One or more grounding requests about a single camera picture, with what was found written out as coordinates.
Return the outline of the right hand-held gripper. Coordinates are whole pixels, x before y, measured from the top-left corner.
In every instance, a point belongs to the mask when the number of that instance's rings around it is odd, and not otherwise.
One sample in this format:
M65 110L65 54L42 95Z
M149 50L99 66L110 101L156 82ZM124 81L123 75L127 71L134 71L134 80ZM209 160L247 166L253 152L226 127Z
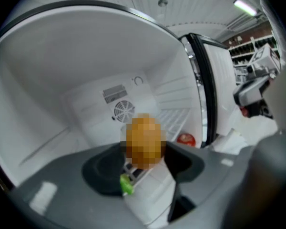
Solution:
M248 106L263 99L263 92L269 86L269 80L252 80L281 71L281 63L276 52L268 43L256 51L247 67L247 81L233 91L234 101L238 106Z

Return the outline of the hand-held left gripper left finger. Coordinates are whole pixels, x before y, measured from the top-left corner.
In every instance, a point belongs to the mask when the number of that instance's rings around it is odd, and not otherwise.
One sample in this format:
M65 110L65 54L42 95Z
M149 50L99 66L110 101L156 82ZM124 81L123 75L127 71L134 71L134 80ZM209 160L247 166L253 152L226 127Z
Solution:
M142 229L123 199L119 143L59 157L9 194L39 229Z

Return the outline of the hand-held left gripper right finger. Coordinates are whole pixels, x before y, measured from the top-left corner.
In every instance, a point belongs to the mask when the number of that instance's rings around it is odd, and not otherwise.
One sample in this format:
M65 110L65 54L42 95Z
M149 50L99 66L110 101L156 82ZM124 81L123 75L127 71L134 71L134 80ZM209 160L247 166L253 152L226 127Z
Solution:
M222 223L253 147L238 155L167 142L164 161L176 184L169 223Z

